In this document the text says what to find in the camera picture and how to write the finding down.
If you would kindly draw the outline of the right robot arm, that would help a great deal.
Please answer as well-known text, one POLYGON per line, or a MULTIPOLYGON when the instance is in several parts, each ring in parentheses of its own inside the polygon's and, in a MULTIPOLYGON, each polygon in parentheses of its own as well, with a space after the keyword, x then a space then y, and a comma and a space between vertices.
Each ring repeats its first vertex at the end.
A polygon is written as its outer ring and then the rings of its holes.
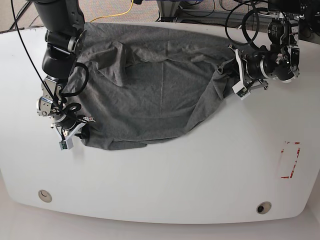
POLYGON ((73 147, 73 136, 89 138, 84 127, 94 121, 92 117, 77 115, 81 104, 67 104, 68 98, 78 96, 89 81, 88 67, 77 61, 86 37, 85 17, 77 0, 28 0, 26 4, 34 4, 47 29, 47 48, 42 61, 47 76, 41 80, 42 96, 36 103, 37 113, 52 119, 51 128, 61 138, 60 148, 69 150, 73 147), (64 93, 75 68, 84 70, 83 84, 75 92, 64 93))

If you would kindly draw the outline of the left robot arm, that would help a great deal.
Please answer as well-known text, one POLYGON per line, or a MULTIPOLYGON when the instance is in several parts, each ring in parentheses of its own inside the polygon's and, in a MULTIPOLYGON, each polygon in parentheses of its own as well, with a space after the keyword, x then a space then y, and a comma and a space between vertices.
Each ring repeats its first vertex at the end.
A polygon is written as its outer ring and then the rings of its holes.
POLYGON ((300 0, 269 0, 267 7, 253 6, 242 19, 241 30, 254 52, 244 54, 238 48, 242 43, 232 40, 229 45, 235 54, 235 66, 238 67, 239 81, 232 90, 241 99, 247 97, 252 90, 267 89, 268 79, 289 83, 300 74, 300 26, 299 20, 305 5, 300 0), (270 47, 257 46, 254 43, 256 35, 250 37, 246 22, 250 17, 256 19, 260 25, 259 14, 273 13, 274 16, 267 27, 267 36, 271 42, 270 47))

